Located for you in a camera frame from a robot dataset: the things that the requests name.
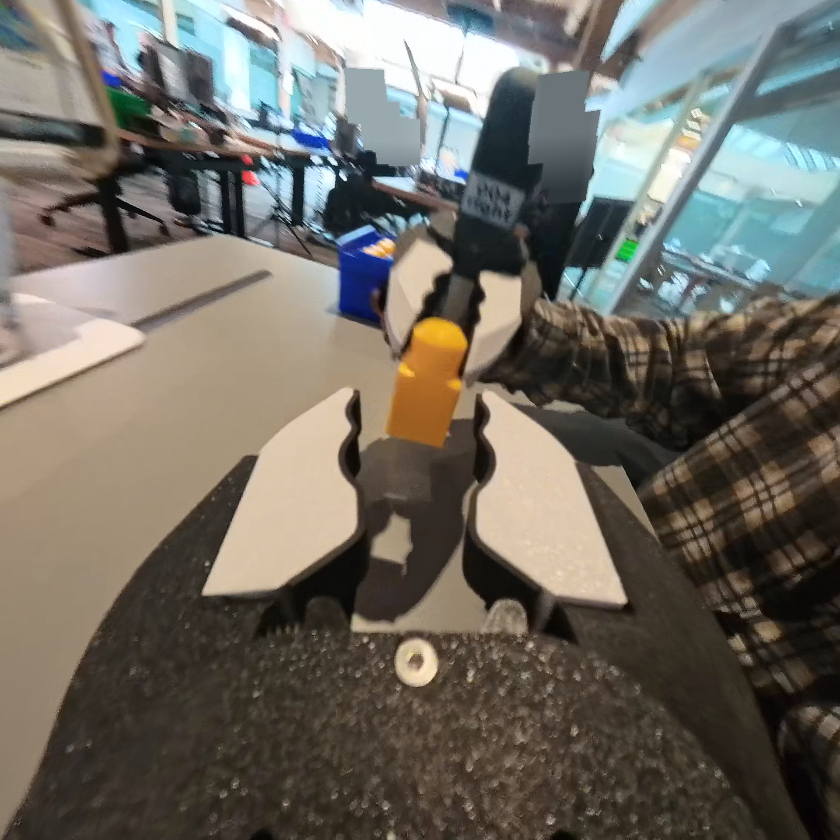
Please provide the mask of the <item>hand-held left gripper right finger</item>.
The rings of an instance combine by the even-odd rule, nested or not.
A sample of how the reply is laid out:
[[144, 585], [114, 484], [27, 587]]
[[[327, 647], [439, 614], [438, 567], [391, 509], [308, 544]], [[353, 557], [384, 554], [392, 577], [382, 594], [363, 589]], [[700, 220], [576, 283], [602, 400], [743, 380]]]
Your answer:
[[627, 594], [576, 461], [518, 407], [476, 397], [467, 533], [484, 557], [561, 604], [622, 610]]

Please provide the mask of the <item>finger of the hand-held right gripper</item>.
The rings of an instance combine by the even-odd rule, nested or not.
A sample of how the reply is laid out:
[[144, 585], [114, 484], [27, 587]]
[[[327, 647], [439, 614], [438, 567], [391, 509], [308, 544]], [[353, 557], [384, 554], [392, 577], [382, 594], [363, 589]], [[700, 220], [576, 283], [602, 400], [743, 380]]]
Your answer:
[[523, 279], [481, 272], [477, 322], [469, 339], [463, 378], [472, 385], [499, 361], [522, 325]]
[[432, 238], [400, 238], [383, 292], [382, 327], [392, 355], [403, 355], [438, 277], [453, 260]]

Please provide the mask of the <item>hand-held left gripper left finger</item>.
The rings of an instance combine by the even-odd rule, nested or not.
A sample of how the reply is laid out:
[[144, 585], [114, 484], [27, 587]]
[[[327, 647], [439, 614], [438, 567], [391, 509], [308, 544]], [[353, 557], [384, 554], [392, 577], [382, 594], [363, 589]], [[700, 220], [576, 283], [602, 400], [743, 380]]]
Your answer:
[[261, 448], [204, 597], [278, 594], [310, 581], [361, 543], [361, 426], [361, 394], [344, 387]]

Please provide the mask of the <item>blue plastic bin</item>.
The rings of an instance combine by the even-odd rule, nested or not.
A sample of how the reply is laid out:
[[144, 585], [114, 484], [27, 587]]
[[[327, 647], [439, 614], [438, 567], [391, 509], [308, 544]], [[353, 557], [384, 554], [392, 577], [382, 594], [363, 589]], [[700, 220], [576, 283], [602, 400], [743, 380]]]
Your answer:
[[393, 259], [378, 259], [362, 253], [362, 248], [380, 238], [394, 238], [365, 225], [338, 239], [339, 312], [352, 319], [377, 322], [372, 306], [375, 293], [390, 275]]

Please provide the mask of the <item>black tripod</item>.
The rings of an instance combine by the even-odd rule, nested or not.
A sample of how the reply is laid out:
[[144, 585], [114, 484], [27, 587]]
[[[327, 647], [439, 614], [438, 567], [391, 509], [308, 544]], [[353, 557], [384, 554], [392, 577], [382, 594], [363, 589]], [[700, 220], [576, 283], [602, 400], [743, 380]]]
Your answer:
[[258, 175], [259, 189], [268, 195], [270, 207], [250, 230], [248, 238], [259, 245], [314, 260], [306, 231], [301, 232], [301, 224], [293, 221], [291, 205], [283, 199], [282, 185], [286, 172], [287, 168], [278, 163], [264, 164]]

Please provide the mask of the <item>person's plaid shirt torso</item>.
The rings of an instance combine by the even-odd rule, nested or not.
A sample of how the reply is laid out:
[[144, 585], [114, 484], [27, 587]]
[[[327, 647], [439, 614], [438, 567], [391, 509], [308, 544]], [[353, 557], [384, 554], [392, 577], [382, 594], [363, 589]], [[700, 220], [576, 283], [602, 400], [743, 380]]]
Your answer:
[[727, 637], [816, 838], [838, 838], [838, 359], [790, 375], [642, 500]]

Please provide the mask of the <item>wooden desk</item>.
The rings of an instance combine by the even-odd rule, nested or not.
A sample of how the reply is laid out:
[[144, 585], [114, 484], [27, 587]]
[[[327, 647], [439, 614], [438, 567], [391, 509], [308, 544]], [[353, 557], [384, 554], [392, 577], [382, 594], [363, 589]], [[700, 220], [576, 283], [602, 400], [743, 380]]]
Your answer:
[[[218, 232], [247, 239], [245, 174], [257, 173], [273, 154], [273, 149], [241, 139], [229, 143], [165, 140], [125, 129], [119, 139], [141, 148], [143, 156], [164, 174], [166, 194], [173, 211], [185, 224], [199, 232]], [[216, 183], [219, 218], [203, 217], [200, 175], [213, 175]]]

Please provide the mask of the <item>white document stand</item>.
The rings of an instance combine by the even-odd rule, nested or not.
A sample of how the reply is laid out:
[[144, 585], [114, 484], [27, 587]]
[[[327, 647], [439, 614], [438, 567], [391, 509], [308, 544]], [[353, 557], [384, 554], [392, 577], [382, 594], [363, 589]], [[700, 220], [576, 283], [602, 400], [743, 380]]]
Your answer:
[[2, 2], [1, 404], [126, 354], [141, 331], [16, 293], [15, 184], [92, 180], [119, 161], [117, 125], [74, 2]]

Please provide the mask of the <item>green plastic bin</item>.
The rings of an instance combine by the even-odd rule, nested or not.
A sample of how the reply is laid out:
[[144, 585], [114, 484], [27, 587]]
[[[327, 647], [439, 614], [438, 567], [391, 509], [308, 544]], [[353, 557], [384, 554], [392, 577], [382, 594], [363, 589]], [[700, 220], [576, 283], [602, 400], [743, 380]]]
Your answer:
[[151, 118], [150, 103], [125, 88], [107, 88], [115, 121], [121, 130], [139, 133]]

